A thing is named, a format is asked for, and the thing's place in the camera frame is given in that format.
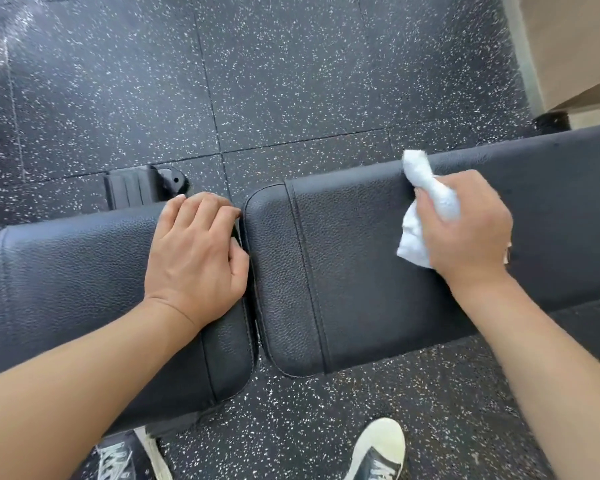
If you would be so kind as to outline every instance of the white wipe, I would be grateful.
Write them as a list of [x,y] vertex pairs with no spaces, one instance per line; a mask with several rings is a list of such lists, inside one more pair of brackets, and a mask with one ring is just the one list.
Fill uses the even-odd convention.
[[[405,150],[402,154],[402,167],[411,184],[429,194],[440,218],[448,221],[460,217],[460,202],[456,192],[435,179],[425,152]],[[412,202],[402,219],[402,238],[397,254],[417,266],[431,267],[429,253],[422,239],[422,224],[416,210],[416,201]]]

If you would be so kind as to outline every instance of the person's right arm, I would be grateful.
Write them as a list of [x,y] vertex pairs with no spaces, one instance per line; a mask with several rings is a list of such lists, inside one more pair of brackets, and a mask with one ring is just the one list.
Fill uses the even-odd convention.
[[600,362],[506,272],[512,218],[487,181],[476,171],[440,181],[456,190],[461,218],[440,220],[416,190],[431,265],[493,349],[556,476],[600,480]]

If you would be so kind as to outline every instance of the person's right hand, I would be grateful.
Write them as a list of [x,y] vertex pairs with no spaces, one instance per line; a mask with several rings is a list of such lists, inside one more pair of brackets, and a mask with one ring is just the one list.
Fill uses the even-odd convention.
[[239,216],[224,197],[202,192],[171,199],[158,220],[144,300],[182,314],[194,325],[193,336],[227,313],[247,287],[249,256],[231,237]]
[[438,178],[456,191],[460,218],[443,221],[423,189],[416,189],[422,234],[433,268],[454,291],[506,275],[504,256],[513,219],[497,192],[476,170]]

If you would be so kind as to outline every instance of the black padded cushion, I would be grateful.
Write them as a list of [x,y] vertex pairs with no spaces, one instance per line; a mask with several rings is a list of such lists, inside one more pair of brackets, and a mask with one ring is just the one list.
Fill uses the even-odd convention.
[[[514,218],[510,270],[545,310],[600,298],[600,127],[431,157],[475,168]],[[265,350],[290,376],[332,372],[474,329],[435,272],[395,255],[413,188],[400,161],[288,180],[244,206]]]
[[[0,372],[111,322],[143,297],[160,204],[0,231]],[[112,431],[207,409],[255,364],[241,300],[144,388]]]

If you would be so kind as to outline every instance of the crumpled paper towel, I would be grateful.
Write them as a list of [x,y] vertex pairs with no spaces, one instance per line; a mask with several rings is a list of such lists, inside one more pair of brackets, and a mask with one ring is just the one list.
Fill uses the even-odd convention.
[[[435,179],[425,152],[405,150],[402,154],[402,168],[414,187],[420,187],[429,194],[440,218],[453,220],[460,217],[460,201],[456,192]],[[402,238],[397,254],[417,266],[431,267],[415,200],[402,219]]]

